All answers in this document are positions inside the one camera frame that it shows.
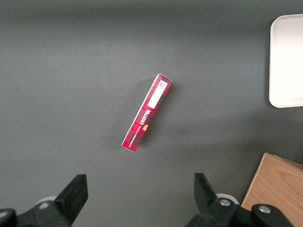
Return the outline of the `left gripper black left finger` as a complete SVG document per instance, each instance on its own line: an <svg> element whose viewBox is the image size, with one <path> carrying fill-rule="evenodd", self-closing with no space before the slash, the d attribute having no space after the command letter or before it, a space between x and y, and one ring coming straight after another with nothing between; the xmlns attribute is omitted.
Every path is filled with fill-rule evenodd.
<svg viewBox="0 0 303 227"><path fill-rule="evenodd" d="M41 199L28 211L0 210L2 227L71 227L88 199L87 176L76 175L57 195Z"/></svg>

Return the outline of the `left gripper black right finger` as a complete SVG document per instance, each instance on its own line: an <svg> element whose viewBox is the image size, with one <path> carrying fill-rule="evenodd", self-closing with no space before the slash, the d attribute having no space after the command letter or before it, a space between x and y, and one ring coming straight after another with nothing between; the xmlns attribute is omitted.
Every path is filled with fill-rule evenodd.
<svg viewBox="0 0 303 227"><path fill-rule="evenodd" d="M194 175L194 197L199 214L188 227L292 227L278 208L255 204L251 210L242 208L227 197L218 197L203 173Z"/></svg>

